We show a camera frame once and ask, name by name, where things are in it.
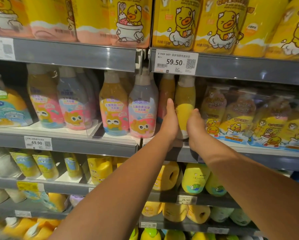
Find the barcode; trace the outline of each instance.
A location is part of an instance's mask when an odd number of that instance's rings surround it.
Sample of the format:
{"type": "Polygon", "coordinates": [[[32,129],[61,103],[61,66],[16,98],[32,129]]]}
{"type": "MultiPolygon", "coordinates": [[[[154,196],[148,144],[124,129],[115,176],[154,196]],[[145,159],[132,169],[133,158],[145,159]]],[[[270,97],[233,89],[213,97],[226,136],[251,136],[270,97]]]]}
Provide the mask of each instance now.
{"type": "Polygon", "coordinates": [[[165,67],[167,67],[167,64],[159,64],[159,63],[157,63],[157,67],[165,68],[165,67]]]}
{"type": "Polygon", "coordinates": [[[3,51],[5,54],[13,54],[13,47],[10,44],[3,44],[3,51]]]}
{"type": "Polygon", "coordinates": [[[187,59],[186,69],[194,69],[195,68],[195,63],[196,63],[195,59],[187,59]]]}
{"type": "Polygon", "coordinates": [[[46,147],[51,147],[51,143],[49,141],[45,141],[45,146],[46,147]]]}

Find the human arm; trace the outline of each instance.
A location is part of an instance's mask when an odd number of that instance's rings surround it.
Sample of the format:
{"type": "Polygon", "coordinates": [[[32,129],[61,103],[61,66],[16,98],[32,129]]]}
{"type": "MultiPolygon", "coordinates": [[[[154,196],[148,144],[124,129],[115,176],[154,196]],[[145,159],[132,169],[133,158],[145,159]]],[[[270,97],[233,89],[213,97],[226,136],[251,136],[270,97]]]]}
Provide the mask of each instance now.
{"type": "Polygon", "coordinates": [[[128,239],[178,132],[171,99],[156,136],[92,190],[49,240],[128,239]]]}
{"type": "Polygon", "coordinates": [[[197,109],[187,132],[191,149],[270,240],[299,239],[299,183],[211,137],[197,109]]]}

